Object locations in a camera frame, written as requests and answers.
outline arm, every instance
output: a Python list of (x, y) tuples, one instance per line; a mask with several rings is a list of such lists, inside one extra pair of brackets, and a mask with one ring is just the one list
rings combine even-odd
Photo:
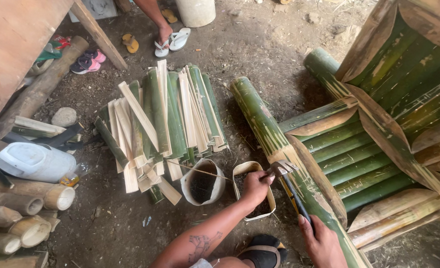
[(208, 257), (237, 223), (265, 199), (268, 186), (273, 181), (272, 177), (259, 180), (266, 174), (265, 171), (249, 173), (237, 202), (182, 233), (157, 256), (150, 267), (189, 267), (199, 259)]

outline forearm tattoo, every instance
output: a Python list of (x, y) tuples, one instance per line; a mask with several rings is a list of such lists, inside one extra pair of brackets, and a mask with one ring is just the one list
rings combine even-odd
[(192, 254), (188, 254), (188, 262), (195, 263), (200, 258), (203, 258), (205, 252), (209, 250), (210, 245), (220, 239), (221, 236), (222, 233), (220, 232), (217, 232), (217, 234), (212, 239), (210, 239), (210, 237), (208, 237), (207, 235), (191, 235), (189, 241), (195, 245), (195, 250)]

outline person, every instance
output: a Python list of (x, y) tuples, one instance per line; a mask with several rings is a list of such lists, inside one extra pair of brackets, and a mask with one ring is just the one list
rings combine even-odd
[[(266, 197), (268, 186), (274, 177), (266, 177), (265, 171), (251, 172), (243, 183), (240, 199), (201, 224), (185, 231), (174, 239), (151, 268), (275, 268), (286, 259), (286, 249), (274, 236), (255, 236), (248, 247), (237, 257), (205, 259), (222, 242), (229, 232), (250, 214)], [(346, 259), (339, 245), (337, 234), (321, 220), (310, 215), (316, 234), (310, 223), (298, 216), (299, 227), (306, 243), (306, 251), (316, 268), (347, 268)]]

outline white gallon jug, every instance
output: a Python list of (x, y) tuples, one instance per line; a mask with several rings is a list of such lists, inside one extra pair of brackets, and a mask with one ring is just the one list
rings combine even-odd
[(75, 167), (73, 155), (45, 144), (11, 143), (0, 152), (0, 169), (23, 179), (59, 183)]

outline wooden post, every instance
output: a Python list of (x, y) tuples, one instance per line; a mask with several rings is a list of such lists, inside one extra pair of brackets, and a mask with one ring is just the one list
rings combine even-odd
[(128, 65), (81, 0), (74, 0), (71, 12), (91, 34), (99, 48), (112, 61), (114, 66), (119, 70), (126, 70)]

